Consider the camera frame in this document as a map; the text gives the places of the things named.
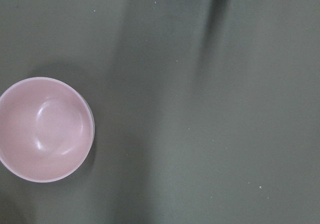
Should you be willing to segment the small pink bowl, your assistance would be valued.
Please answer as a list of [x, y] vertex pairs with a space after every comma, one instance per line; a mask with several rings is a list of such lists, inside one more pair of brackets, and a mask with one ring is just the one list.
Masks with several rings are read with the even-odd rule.
[[81, 166], [94, 141], [95, 121], [75, 89], [33, 77], [13, 84], [0, 98], [0, 161], [10, 172], [48, 183]]

